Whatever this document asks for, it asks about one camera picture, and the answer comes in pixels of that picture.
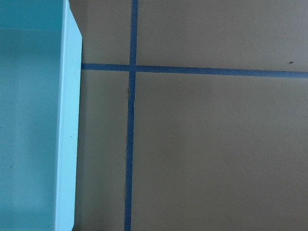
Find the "light blue plastic bin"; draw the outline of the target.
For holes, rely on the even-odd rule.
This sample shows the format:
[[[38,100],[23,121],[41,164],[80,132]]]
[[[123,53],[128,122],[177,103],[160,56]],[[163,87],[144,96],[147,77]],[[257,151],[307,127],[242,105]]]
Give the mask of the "light blue plastic bin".
[[[68,1],[1,1],[3,231],[74,226],[81,45]]]

